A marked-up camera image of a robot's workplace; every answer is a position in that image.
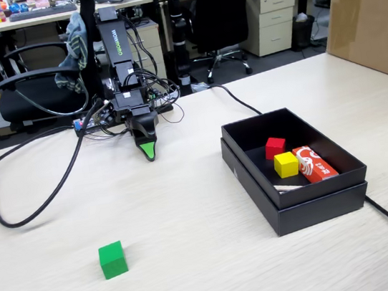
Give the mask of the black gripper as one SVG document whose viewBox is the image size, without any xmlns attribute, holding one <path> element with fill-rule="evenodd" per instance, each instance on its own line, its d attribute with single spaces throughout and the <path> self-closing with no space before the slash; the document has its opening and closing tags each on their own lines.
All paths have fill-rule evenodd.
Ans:
<svg viewBox="0 0 388 291">
<path fill-rule="evenodd" d="M 116 93 L 112 99 L 115 123 L 128 122 L 136 146 L 150 162 L 155 160 L 158 114 L 143 98 L 139 89 Z"/>
</svg>

